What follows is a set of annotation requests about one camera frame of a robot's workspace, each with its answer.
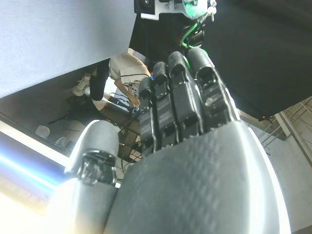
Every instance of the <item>blue light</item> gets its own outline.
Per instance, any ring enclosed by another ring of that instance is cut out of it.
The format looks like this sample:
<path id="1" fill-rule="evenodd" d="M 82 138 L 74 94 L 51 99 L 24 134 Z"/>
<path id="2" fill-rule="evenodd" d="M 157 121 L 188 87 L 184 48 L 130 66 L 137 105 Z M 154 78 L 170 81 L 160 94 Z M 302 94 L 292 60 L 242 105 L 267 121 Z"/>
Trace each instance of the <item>blue light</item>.
<path id="1" fill-rule="evenodd" d="M 33 179 L 36 182 L 39 182 L 40 184 L 43 184 L 44 186 L 55 190 L 56 189 L 56 185 L 51 184 L 50 182 L 40 178 L 39 176 L 31 173 L 30 171 L 26 170 L 25 168 L 22 168 L 21 166 L 17 165 L 16 163 L 12 162 L 11 160 L 3 157 L 0 155 L 0 161 L 5 163 L 6 165 L 10 166 L 11 168 L 23 173 L 24 175 L 26 175 L 27 177 Z"/>

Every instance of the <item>black pants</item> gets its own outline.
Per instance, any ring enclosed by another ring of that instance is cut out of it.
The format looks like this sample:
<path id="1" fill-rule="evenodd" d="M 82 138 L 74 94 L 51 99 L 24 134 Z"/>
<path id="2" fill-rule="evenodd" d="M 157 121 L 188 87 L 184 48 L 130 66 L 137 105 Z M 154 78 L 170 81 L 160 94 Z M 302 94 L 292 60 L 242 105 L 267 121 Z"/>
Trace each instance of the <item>black pants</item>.
<path id="1" fill-rule="evenodd" d="M 110 58 L 84 68 L 84 72 L 89 74 L 97 69 L 97 76 L 91 75 L 90 78 L 90 94 L 95 101 L 100 101 L 103 98 L 105 83 L 109 76 L 109 61 Z"/>

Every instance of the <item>person's hand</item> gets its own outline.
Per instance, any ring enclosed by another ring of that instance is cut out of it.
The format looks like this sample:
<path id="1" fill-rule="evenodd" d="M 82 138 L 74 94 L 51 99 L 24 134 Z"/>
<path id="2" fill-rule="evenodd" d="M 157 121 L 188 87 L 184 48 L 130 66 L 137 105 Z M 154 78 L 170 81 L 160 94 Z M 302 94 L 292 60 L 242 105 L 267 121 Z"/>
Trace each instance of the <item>person's hand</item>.
<path id="1" fill-rule="evenodd" d="M 129 98 L 129 101 L 132 102 L 134 106 L 139 106 L 140 105 L 139 99 L 137 99 L 135 96 L 129 95 L 128 98 Z"/>

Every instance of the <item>white sneaker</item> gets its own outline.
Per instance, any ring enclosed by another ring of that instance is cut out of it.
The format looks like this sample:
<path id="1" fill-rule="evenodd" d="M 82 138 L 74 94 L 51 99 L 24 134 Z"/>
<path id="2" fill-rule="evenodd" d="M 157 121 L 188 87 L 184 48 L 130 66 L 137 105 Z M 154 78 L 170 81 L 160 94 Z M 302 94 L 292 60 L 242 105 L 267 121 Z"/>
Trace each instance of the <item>white sneaker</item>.
<path id="1" fill-rule="evenodd" d="M 73 88 L 73 94 L 80 97 L 84 95 L 84 90 L 90 85 L 90 77 L 84 76 L 81 80 L 78 80 L 79 84 Z"/>

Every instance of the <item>white wall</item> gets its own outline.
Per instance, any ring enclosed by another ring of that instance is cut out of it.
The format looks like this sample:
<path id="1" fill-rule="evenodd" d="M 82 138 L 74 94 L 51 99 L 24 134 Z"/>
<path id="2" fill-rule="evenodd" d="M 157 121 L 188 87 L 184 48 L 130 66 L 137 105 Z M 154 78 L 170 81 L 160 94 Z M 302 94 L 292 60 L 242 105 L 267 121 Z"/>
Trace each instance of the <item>white wall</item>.
<path id="1" fill-rule="evenodd" d="M 250 127 L 257 136 L 261 134 L 262 130 L 252 125 Z M 312 133 L 307 131 L 304 134 L 312 137 Z M 294 138 L 290 136 L 285 141 L 275 139 L 265 150 L 270 154 L 269 158 L 279 177 L 292 231 L 312 225 L 312 168 Z"/>

